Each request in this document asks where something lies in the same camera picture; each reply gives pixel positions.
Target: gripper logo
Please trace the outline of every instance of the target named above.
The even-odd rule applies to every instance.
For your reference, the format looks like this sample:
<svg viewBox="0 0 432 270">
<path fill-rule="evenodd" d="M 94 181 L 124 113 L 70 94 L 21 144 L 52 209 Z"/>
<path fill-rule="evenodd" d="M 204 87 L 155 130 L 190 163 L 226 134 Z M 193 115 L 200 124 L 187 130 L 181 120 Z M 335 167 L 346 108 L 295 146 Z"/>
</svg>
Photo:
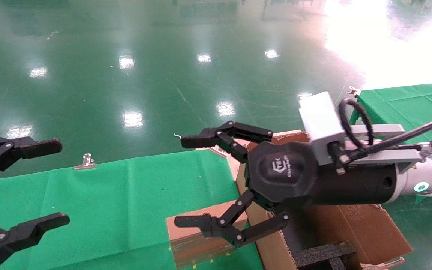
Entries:
<svg viewBox="0 0 432 270">
<path fill-rule="evenodd" d="M 283 157 L 274 159 L 273 161 L 273 171 L 276 171 L 278 173 L 282 173 L 283 171 L 288 170 L 288 177 L 291 177 L 291 164 L 290 159 L 287 155 L 284 155 Z"/>
</svg>

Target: robotic arm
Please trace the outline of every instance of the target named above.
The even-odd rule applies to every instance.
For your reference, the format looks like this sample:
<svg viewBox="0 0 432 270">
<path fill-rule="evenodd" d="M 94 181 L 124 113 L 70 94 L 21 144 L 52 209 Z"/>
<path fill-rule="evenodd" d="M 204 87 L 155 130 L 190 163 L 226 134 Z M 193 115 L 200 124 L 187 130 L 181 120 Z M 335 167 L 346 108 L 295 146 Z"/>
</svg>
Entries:
<svg viewBox="0 0 432 270">
<path fill-rule="evenodd" d="M 362 126 L 350 126 L 345 106 L 355 106 Z M 398 145 L 432 129 L 432 122 L 405 133 L 399 124 L 371 125 L 358 103 L 345 99 L 340 119 L 327 92 L 300 101 L 300 113 L 310 143 L 272 144 L 273 132 L 229 121 L 183 136 L 185 148 L 219 145 L 246 163 L 248 191 L 221 217 L 181 216 L 177 227 L 198 227 L 204 237 L 222 237 L 243 246 L 288 225 L 292 210 L 312 205 L 380 204 L 400 195 L 432 196 L 432 141 Z M 369 138 L 360 142 L 357 137 Z M 232 137 L 259 143 L 251 152 Z M 374 137 L 385 137 L 377 143 Z M 238 231 L 233 222 L 255 202 L 274 217 Z"/>
<path fill-rule="evenodd" d="M 19 159 L 32 159 L 61 151 L 62 144 L 58 139 L 36 142 L 30 137 L 13 140 L 0 137 L 0 172 Z M 9 231 L 0 229 L 0 265 L 14 252 L 37 245 L 45 232 L 69 222 L 67 215 L 55 213 L 23 222 Z"/>
</svg>

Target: metal bracket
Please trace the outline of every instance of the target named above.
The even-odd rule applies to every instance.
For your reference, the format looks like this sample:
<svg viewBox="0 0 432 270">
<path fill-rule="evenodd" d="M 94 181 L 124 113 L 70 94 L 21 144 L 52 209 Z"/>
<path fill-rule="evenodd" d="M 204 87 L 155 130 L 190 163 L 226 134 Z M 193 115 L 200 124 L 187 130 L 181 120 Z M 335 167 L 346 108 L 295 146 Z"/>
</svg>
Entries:
<svg viewBox="0 0 432 270">
<path fill-rule="evenodd" d="M 396 164 L 399 174 L 405 173 L 414 164 L 421 161 L 420 154 L 415 149 L 383 150 L 367 157 L 353 161 L 352 165 L 359 164 Z"/>
<path fill-rule="evenodd" d="M 422 146 L 420 151 L 421 163 L 424 163 L 426 158 L 432 155 L 432 139 L 429 141 L 429 143 L 421 143 L 420 145 Z"/>
<path fill-rule="evenodd" d="M 368 130 L 365 125 L 352 125 L 351 131 L 355 137 L 366 137 Z M 372 132 L 375 137 L 389 139 L 404 133 L 404 128 L 400 124 L 378 124 L 372 125 Z"/>
</svg>

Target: black cable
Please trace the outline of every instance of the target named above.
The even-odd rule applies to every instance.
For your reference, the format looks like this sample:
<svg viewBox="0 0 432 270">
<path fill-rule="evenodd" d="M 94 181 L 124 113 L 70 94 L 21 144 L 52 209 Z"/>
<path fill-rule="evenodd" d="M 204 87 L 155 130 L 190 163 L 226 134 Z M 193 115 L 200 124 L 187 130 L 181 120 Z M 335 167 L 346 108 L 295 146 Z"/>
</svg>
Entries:
<svg viewBox="0 0 432 270">
<path fill-rule="evenodd" d="M 432 121 L 427 123 L 427 124 L 424 124 L 418 128 L 415 128 L 411 131 L 408 131 L 406 133 L 403 133 L 401 135 L 393 137 L 391 139 L 384 140 L 379 144 L 371 145 L 371 146 L 369 146 L 363 150 L 360 150 L 360 151 L 356 150 L 355 155 L 352 155 L 351 159 L 354 161 L 356 159 L 363 158 L 369 154 L 373 154 L 376 152 L 380 152 L 382 150 L 386 150 L 389 147 L 393 147 L 393 146 L 396 146 L 396 145 L 403 143 L 407 140 L 413 139 L 413 138 L 415 138 L 415 137 L 417 137 L 423 133 L 426 133 L 430 130 L 432 130 Z"/>
<path fill-rule="evenodd" d="M 337 169 L 343 167 L 343 163 L 341 162 L 341 156 L 345 155 L 345 152 L 341 150 L 339 144 L 339 142 L 332 142 L 328 144 L 328 153 L 333 160 L 334 167 Z"/>
<path fill-rule="evenodd" d="M 356 145 L 359 149 L 365 149 L 367 146 L 363 145 L 353 134 L 353 131 L 351 130 L 351 125 L 348 120 L 348 117 L 346 115 L 346 105 L 351 105 L 354 107 L 354 109 L 361 115 L 361 118 L 363 120 L 363 123 L 365 124 L 367 128 L 367 139 L 369 140 L 368 145 L 372 146 L 372 143 L 374 141 L 373 131 L 372 131 L 372 125 L 371 121 L 369 120 L 368 114 L 366 113 L 365 109 L 361 106 L 360 103 L 350 99 L 349 97 L 343 99 L 339 103 L 339 118 L 341 120 L 341 126 L 343 127 L 346 136 L 353 142 L 354 145 Z"/>
<path fill-rule="evenodd" d="M 386 150 L 403 150 L 403 149 L 415 149 L 418 152 L 421 151 L 422 147 L 418 144 L 413 145 L 396 145 L 386 148 Z"/>
</svg>

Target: green cloth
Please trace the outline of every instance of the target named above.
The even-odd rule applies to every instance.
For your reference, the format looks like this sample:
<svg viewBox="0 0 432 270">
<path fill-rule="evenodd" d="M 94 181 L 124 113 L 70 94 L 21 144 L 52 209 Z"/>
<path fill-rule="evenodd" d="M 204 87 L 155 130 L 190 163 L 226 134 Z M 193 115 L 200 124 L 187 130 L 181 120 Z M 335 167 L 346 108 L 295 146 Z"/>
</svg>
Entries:
<svg viewBox="0 0 432 270">
<path fill-rule="evenodd" d="M 0 228 L 55 212 L 71 219 L 0 270 L 175 269 L 165 219 L 236 198 L 227 161 L 208 150 L 0 179 Z M 197 265 L 262 268 L 255 244 Z"/>
<path fill-rule="evenodd" d="M 409 131 L 432 121 L 432 84 L 362 91 L 358 102 L 373 124 L 398 123 Z M 359 116 L 353 111 L 352 125 Z M 431 138 L 432 130 L 406 143 L 427 142 Z"/>
</svg>

